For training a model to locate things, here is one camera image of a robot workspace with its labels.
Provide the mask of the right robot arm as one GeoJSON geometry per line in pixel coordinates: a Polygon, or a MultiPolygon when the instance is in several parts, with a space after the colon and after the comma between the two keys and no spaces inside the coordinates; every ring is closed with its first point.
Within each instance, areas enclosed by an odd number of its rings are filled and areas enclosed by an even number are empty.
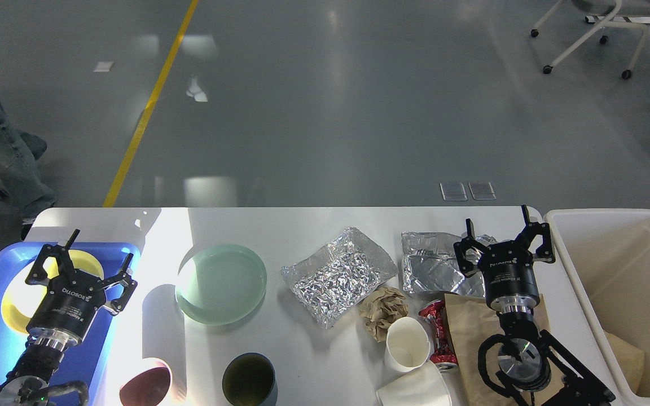
{"type": "Polygon", "coordinates": [[[498,395],[534,405],[535,394],[550,384],[551,368],[557,367],[563,386],[545,404],[610,405],[616,400],[612,390],[534,320],[540,304],[534,265],[553,264],[556,258],[549,224],[532,221],[526,206],[521,211],[525,226],[514,239],[485,245],[477,241],[472,219],[466,219],[466,235],[454,244],[459,272],[482,275],[486,306],[502,329],[480,344],[478,373],[498,395]]]}

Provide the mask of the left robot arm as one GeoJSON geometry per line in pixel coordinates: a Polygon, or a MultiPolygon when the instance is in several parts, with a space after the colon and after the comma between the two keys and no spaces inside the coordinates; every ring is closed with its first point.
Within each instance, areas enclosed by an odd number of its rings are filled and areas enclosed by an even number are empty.
{"type": "Polygon", "coordinates": [[[139,252],[78,235],[0,252],[0,405],[88,405],[97,391],[139,252]]]}

